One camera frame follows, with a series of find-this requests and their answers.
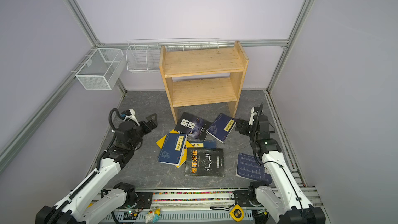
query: marble table surface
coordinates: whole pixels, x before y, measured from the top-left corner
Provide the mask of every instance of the marble table surface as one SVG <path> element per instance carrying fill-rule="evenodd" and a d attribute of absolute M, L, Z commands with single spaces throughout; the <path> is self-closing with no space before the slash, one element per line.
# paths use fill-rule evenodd
<path fill-rule="evenodd" d="M 264 103 L 263 113 L 271 119 L 271 113 L 263 91 L 242 91 L 235 117 L 249 120 L 251 108 L 260 105 L 262 102 Z M 129 108 L 135 110 L 138 121 L 145 120 L 145 117 L 152 113 L 157 113 L 158 127 L 144 136 L 142 147 L 135 152 L 127 165 L 107 183 L 106 188 L 113 188 L 119 182 L 135 185 L 137 189 L 246 188 L 252 182 L 246 178 L 236 176 L 238 153 L 242 152 L 252 155 L 248 136 L 241 135 L 233 130 L 225 143 L 217 142 L 217 148 L 224 149 L 224 177 L 187 177 L 185 176 L 185 165 L 177 168 L 174 165 L 157 162 L 160 148 L 156 145 L 156 141 L 175 127 L 166 92 L 129 91 L 119 110 L 123 111 Z M 180 116 L 184 111 L 210 122 L 221 112 L 229 115 L 226 103 L 178 108 Z M 120 121 L 115 118 L 115 126 L 118 126 Z M 277 133 L 271 134 L 271 137 L 280 143 Z M 109 144 L 111 139 L 112 133 L 109 132 L 103 148 Z"/>

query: mesh basket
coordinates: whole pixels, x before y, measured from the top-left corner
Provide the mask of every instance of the mesh basket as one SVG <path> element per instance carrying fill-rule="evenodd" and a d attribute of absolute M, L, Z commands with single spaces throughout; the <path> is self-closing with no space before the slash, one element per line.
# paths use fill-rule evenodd
<path fill-rule="evenodd" d="M 124 66 L 123 51 L 115 48 L 97 48 L 76 73 L 85 89 L 112 90 Z"/>
<path fill-rule="evenodd" d="M 134 43 L 126 51 L 127 70 L 132 73 L 159 71 L 160 49 L 167 52 L 219 48 L 216 41 Z"/>

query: wooden bookshelf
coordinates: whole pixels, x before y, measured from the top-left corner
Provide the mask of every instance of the wooden bookshelf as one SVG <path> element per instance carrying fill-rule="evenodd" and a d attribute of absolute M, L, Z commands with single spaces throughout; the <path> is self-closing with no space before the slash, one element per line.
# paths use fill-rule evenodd
<path fill-rule="evenodd" d="M 167 52 L 160 51 L 159 69 L 178 121 L 178 107 L 227 102 L 235 117 L 249 59 L 239 41 L 234 47 Z M 173 77 L 230 73 L 229 77 L 174 82 Z"/>

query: lower shelf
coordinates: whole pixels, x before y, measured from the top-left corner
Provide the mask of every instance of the lower shelf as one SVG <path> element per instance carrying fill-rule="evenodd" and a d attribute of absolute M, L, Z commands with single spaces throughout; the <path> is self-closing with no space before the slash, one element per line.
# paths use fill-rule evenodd
<path fill-rule="evenodd" d="M 229 77 L 173 82 L 173 107 L 236 101 Z"/>

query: book cover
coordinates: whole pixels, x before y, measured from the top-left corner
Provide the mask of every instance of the book cover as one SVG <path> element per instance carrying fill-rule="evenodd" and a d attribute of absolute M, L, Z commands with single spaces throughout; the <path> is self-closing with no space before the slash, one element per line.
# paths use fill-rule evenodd
<path fill-rule="evenodd" d="M 212 135 L 221 143 L 225 142 L 226 137 L 231 133 L 236 124 L 236 119 L 220 113 L 216 120 L 207 129 L 207 133 Z"/>
<path fill-rule="evenodd" d="M 238 165 L 236 166 L 236 175 L 256 181 L 265 181 L 272 183 L 271 175 L 267 168 L 257 164 L 253 156 L 239 153 Z"/>
<path fill-rule="evenodd" d="M 224 150 L 188 148 L 185 175 L 224 177 Z"/>
<path fill-rule="evenodd" d="M 164 141 L 166 140 L 167 135 L 164 135 L 161 139 L 159 139 L 156 144 L 158 145 L 158 147 L 161 149 L 163 147 Z M 193 147 L 188 141 L 185 142 L 185 147 L 184 147 L 184 153 L 182 155 L 181 161 L 178 165 L 176 165 L 177 168 L 180 168 L 184 162 L 187 160 L 187 148 L 189 147 Z"/>
<path fill-rule="evenodd" d="M 188 112 L 184 112 L 180 117 L 175 131 L 179 133 L 188 134 L 188 136 L 204 141 L 207 136 L 207 128 L 211 125 L 211 122 L 197 117 Z"/>
<path fill-rule="evenodd" d="M 193 147 L 197 148 L 212 148 L 215 149 L 217 148 L 217 140 L 212 139 L 212 140 L 206 140 L 206 141 L 191 141 L 190 142 Z"/>
<path fill-rule="evenodd" d="M 160 151 L 158 162 L 179 165 L 186 141 L 186 134 L 168 133 Z"/>

